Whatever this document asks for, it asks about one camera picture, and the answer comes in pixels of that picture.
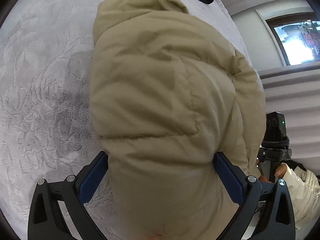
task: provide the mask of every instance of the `person's arm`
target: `person's arm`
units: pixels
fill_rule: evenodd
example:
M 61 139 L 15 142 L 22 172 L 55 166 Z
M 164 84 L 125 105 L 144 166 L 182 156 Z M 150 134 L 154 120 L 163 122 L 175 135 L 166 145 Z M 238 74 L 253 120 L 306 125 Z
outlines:
M 297 170 L 301 176 L 299 177 L 287 164 L 281 163 L 275 172 L 275 176 L 287 183 L 298 229 L 319 216 L 320 210 L 318 180 L 311 171 L 302 171 L 300 168 Z

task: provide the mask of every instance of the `jacket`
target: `jacket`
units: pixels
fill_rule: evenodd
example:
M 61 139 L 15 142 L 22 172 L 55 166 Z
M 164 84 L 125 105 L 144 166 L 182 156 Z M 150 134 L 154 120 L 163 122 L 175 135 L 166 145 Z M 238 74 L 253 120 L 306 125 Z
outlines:
M 93 37 L 92 121 L 127 239 L 216 239 L 238 205 L 213 169 L 215 152 L 260 175 L 257 73 L 179 0 L 105 0 Z
M 293 206 L 297 229 L 320 215 L 320 186 L 317 177 L 309 170 L 296 167 L 294 171 L 287 165 L 283 176 L 287 183 Z

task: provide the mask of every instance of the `jacket sleeve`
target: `jacket sleeve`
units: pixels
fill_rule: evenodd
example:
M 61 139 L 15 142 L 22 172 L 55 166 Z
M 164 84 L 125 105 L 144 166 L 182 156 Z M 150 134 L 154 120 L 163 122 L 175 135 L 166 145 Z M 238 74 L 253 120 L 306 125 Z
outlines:
M 296 228 L 300 229 L 304 224 L 319 216 L 320 187 L 317 177 L 311 171 L 303 171 L 299 167 L 295 171 L 287 166 L 283 179 L 289 189 Z

